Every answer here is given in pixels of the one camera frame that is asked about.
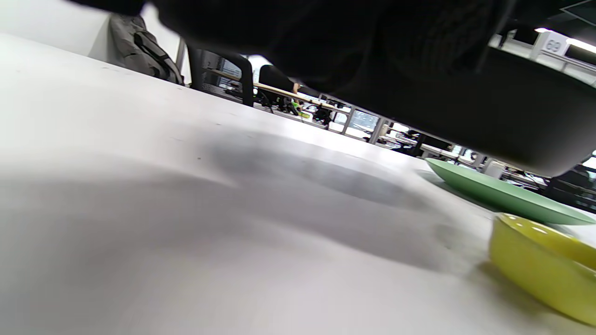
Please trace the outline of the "person's left hand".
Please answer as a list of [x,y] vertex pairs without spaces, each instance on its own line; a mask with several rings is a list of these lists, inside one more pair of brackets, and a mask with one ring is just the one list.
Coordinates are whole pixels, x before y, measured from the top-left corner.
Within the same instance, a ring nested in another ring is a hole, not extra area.
[[260,55],[324,93],[435,94],[481,68],[515,0],[79,0],[122,15],[155,7],[188,44]]

